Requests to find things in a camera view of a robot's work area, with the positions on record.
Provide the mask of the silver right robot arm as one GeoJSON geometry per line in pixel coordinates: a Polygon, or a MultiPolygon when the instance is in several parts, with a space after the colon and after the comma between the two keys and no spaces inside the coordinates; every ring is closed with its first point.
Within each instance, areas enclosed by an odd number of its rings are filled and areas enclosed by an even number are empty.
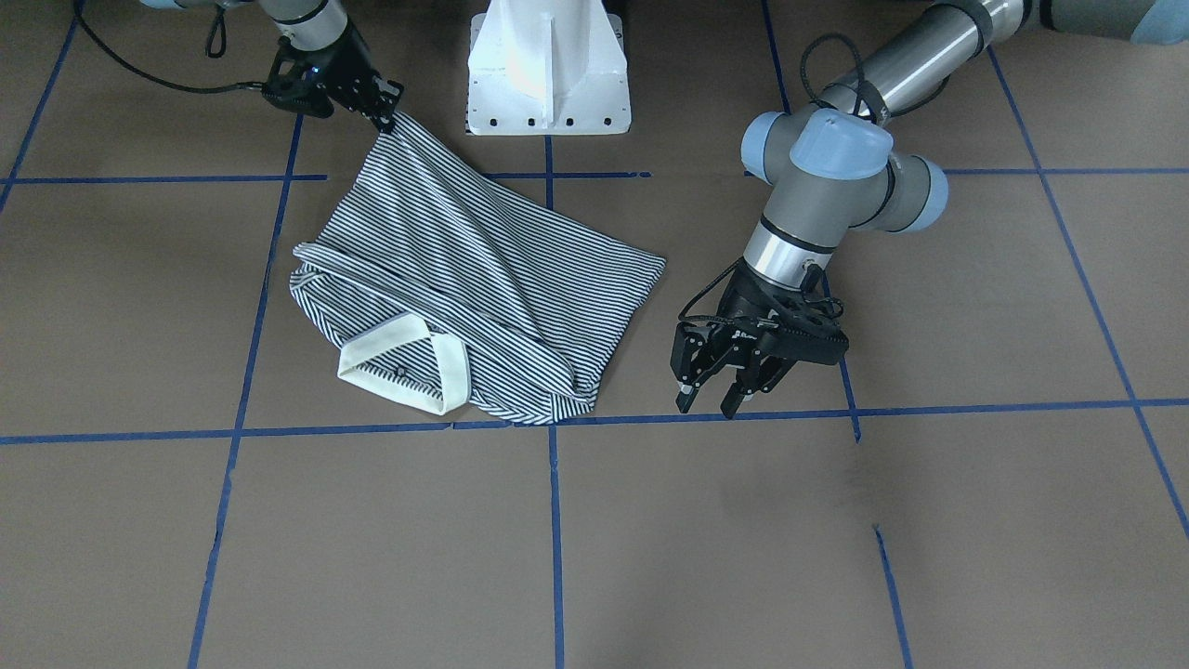
{"type": "Polygon", "coordinates": [[[156,76],[150,81],[191,94],[254,90],[276,109],[320,119],[341,107],[369,119],[380,133],[395,130],[404,87],[375,68],[369,43],[340,1],[258,5],[279,30],[268,78],[222,87],[180,86],[156,76]]]}

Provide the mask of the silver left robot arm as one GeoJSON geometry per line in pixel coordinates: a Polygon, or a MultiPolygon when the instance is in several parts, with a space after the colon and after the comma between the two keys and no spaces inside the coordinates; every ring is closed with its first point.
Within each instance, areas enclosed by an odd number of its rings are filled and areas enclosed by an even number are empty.
{"type": "Polygon", "coordinates": [[[680,313],[671,356],[679,412],[723,370],[735,373],[719,406],[730,419],[795,364],[843,360],[844,308],[820,280],[845,234],[924,231],[946,209],[946,173],[897,152],[887,125],[938,97],[969,59],[1032,26],[1171,46],[1185,42],[1185,4],[935,1],[867,57],[847,34],[820,34],[814,46],[842,43],[854,69],[820,89],[803,77],[803,109],[766,111],[747,127],[740,160],[772,191],[743,255],[716,279],[725,292],[715,313],[680,313]]]}

